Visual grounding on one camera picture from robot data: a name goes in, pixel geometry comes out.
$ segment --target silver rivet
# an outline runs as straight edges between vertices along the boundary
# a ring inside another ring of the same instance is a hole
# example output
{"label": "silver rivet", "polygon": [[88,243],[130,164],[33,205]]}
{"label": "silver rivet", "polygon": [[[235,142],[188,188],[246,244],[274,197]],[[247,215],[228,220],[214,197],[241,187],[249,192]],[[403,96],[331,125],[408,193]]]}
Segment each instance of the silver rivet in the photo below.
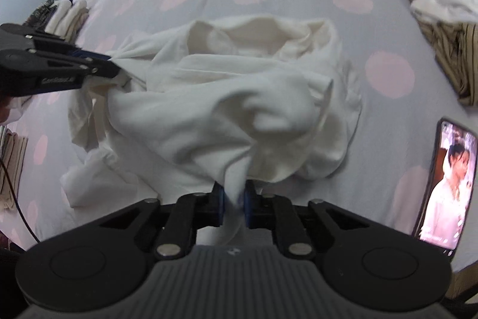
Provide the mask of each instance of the silver rivet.
{"label": "silver rivet", "polygon": [[156,248],[158,254],[162,257],[172,257],[179,254],[181,248],[175,243],[164,243]]}
{"label": "silver rivet", "polygon": [[289,246],[289,252],[293,255],[309,255],[312,253],[312,246],[308,243],[293,243]]}

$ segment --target bed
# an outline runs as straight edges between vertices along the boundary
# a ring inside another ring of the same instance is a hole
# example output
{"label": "bed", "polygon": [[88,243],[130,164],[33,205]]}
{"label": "bed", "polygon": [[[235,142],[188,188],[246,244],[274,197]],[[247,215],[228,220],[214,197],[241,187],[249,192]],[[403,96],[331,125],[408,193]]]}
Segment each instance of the bed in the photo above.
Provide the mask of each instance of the bed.
{"label": "bed", "polygon": [[[437,121],[446,116],[476,128],[434,61],[408,0],[86,1],[90,17],[76,43],[102,53],[116,49],[134,31],[155,33],[193,19],[249,14],[331,19],[359,74],[363,107],[347,157],[335,173],[312,182],[291,177],[264,188],[291,197],[295,204],[322,198],[411,233],[425,191]],[[22,118],[10,126],[29,138],[18,198],[40,240],[105,213],[71,209],[61,186],[61,176],[85,158],[69,136],[70,94],[35,96]],[[25,249],[34,244],[17,212],[0,212],[0,230]],[[452,263],[455,271],[478,261],[477,231],[475,196]]]}

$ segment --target woman's black hair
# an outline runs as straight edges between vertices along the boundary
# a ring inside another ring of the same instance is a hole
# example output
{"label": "woman's black hair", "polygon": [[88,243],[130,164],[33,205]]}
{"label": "woman's black hair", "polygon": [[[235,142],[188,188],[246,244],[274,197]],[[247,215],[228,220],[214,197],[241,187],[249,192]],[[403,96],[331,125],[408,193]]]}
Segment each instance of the woman's black hair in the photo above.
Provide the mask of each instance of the woman's black hair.
{"label": "woman's black hair", "polygon": [[467,148],[465,148],[461,143],[455,143],[450,146],[450,149],[448,150],[448,162],[450,163],[451,166],[451,156],[456,157],[461,156],[464,152],[468,152]]}

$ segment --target brown striped cloth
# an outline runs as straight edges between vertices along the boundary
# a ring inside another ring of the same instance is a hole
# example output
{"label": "brown striped cloth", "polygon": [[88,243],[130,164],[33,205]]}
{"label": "brown striped cloth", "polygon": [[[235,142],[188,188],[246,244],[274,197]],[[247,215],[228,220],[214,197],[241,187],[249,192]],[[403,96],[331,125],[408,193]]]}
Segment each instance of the brown striped cloth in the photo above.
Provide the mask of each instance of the brown striped cloth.
{"label": "brown striped cloth", "polygon": [[417,22],[458,101],[464,106],[478,106],[478,25]]}

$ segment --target phone screen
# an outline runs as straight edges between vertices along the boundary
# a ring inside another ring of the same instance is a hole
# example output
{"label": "phone screen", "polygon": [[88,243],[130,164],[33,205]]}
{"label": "phone screen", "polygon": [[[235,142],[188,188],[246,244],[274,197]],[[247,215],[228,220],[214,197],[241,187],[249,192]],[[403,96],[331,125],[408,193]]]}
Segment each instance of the phone screen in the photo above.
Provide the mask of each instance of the phone screen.
{"label": "phone screen", "polygon": [[452,257],[470,205],[477,138],[460,125],[438,123],[435,152],[415,235]]}

